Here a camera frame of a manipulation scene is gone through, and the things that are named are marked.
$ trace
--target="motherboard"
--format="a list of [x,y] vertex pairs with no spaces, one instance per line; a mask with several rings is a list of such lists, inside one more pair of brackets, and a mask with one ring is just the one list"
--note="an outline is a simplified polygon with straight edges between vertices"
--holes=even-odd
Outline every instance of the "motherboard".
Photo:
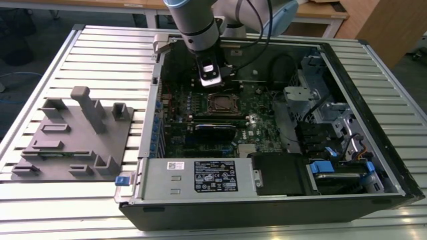
[[166,158],[245,158],[283,152],[269,92],[256,83],[217,92],[165,83],[162,88]]

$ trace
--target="warning label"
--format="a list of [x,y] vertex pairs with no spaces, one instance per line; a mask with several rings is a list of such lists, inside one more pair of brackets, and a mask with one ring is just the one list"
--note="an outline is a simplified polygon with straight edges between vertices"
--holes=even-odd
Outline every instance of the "warning label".
[[193,189],[197,193],[236,192],[234,161],[194,161]]

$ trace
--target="metal bracket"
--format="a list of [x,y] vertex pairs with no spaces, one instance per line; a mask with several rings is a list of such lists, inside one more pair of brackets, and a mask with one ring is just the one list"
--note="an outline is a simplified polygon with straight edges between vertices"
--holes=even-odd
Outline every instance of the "metal bracket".
[[158,33],[153,36],[152,49],[156,54],[169,49],[169,34]]
[[264,186],[262,184],[262,178],[261,178],[261,171],[260,170],[253,170],[253,182],[254,182],[254,186],[257,188],[261,188]]

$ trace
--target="aluminum profile table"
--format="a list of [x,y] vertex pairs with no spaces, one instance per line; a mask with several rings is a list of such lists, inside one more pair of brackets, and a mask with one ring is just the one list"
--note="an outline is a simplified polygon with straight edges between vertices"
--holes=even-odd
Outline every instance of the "aluminum profile table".
[[[424,239],[425,199],[407,207],[377,211],[347,223],[142,232],[118,211],[112,182],[9,182],[12,167],[20,160],[21,150],[29,144],[44,117],[38,107],[46,97],[69,96],[73,86],[88,86],[90,98],[100,99],[104,106],[120,100],[136,109],[121,170],[136,169],[154,64],[152,41],[160,32],[168,33],[170,30],[105,26],[85,26],[72,30],[0,144],[0,239],[364,240],[372,236],[388,240]],[[307,37],[284,39],[331,44],[427,194],[427,117],[371,47],[356,40]],[[69,105],[76,104],[70,99],[64,101]],[[129,189],[122,188],[121,195],[129,194]]]

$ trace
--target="vertical post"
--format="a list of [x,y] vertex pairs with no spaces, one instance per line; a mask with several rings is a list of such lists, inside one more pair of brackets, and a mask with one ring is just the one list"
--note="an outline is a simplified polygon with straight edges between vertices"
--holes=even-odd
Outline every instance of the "vertical post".
[[105,125],[89,98],[89,92],[90,90],[86,86],[74,86],[70,91],[70,98],[78,102],[81,112],[90,123],[96,134],[101,134],[105,132]]

